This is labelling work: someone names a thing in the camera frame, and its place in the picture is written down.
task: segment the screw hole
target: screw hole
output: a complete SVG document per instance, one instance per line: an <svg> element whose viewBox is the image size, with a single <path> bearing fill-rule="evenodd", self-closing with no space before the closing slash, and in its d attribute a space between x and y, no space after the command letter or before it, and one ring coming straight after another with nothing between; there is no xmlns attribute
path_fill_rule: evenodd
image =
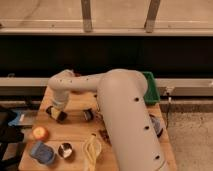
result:
<svg viewBox="0 0 213 171"><path fill-rule="evenodd" d="M139 101L139 98L138 98L138 97L136 97L136 98L134 99L134 101L135 101L135 102L138 102L138 101Z"/></svg>
<svg viewBox="0 0 213 171"><path fill-rule="evenodd" d="M155 160L159 160L159 159L160 159L160 156L157 155L157 156L155 157Z"/></svg>
<svg viewBox="0 0 213 171"><path fill-rule="evenodd" d="M145 129L145 130L149 130L149 126L145 126L144 129Z"/></svg>

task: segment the small object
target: small object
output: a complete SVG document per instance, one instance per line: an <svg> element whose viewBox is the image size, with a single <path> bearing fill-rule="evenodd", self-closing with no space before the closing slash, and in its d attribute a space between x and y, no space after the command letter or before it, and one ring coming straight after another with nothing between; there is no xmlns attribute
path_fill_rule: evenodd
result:
<svg viewBox="0 0 213 171"><path fill-rule="evenodd" d="M151 118L151 121L152 121L154 130L155 130L155 132L157 134L157 137L160 137L162 135L162 133L163 133L163 127L162 127L162 125L160 123L160 120L157 117L155 117L154 115L152 115L152 114L150 114L149 116Z"/></svg>
<svg viewBox="0 0 213 171"><path fill-rule="evenodd" d="M30 156L44 165L52 164L55 159L53 148L45 145L42 141L37 141L34 144L30 151Z"/></svg>
<svg viewBox="0 0 213 171"><path fill-rule="evenodd" d="M106 129L105 129L105 130L99 130L98 132L99 132L101 138L102 138L107 144L111 145L111 142L110 142L110 139L109 139L109 135L108 135L107 130L106 130Z"/></svg>
<svg viewBox="0 0 213 171"><path fill-rule="evenodd" d="M71 156L73 152L72 145L70 143L63 143L58 148L58 154L64 159Z"/></svg>
<svg viewBox="0 0 213 171"><path fill-rule="evenodd" d="M53 106L48 107L46 112L57 122L62 122L67 118L67 114L65 112L60 111Z"/></svg>
<svg viewBox="0 0 213 171"><path fill-rule="evenodd" d="M48 130L43 126L37 126L33 129L33 137L36 140L45 141L49 136Z"/></svg>
<svg viewBox="0 0 213 171"><path fill-rule="evenodd" d="M19 119L19 122L23 122L24 121L24 117L25 117L25 114L21 114L21 117Z"/></svg>
<svg viewBox="0 0 213 171"><path fill-rule="evenodd" d="M94 114L92 112L92 109L87 109L87 110L83 110L84 112L84 117L86 121L91 121L94 119Z"/></svg>
<svg viewBox="0 0 213 171"><path fill-rule="evenodd" d="M100 141L95 134L92 134L90 139L83 144L83 153L85 157L85 171L95 171L96 160L102 151Z"/></svg>

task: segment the small bowl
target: small bowl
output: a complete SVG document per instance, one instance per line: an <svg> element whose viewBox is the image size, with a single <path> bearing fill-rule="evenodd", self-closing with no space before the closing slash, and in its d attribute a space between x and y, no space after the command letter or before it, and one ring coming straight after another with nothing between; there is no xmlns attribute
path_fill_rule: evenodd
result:
<svg viewBox="0 0 213 171"><path fill-rule="evenodd" d="M58 148L58 154L64 159L69 158L72 155L72 145L69 143L63 143Z"/></svg>

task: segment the blue object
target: blue object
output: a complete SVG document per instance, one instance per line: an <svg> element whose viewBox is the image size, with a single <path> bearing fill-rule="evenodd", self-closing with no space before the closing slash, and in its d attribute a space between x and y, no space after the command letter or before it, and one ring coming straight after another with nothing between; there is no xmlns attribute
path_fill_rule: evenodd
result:
<svg viewBox="0 0 213 171"><path fill-rule="evenodd" d="M50 165L55 159L53 148L45 145L42 141L37 141L30 151L30 156L39 163Z"/></svg>

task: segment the metal bar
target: metal bar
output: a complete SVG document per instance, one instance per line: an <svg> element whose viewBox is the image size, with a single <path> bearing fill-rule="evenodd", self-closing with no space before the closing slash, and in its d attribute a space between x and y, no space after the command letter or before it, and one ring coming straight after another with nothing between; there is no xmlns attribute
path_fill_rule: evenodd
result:
<svg viewBox="0 0 213 171"><path fill-rule="evenodd" d="M145 22L145 30L147 33L152 33L155 27L155 20L158 14L160 0L151 0L149 10Z"/></svg>
<svg viewBox="0 0 213 171"><path fill-rule="evenodd" d="M92 17L90 0L81 0L83 28L85 32L92 31Z"/></svg>

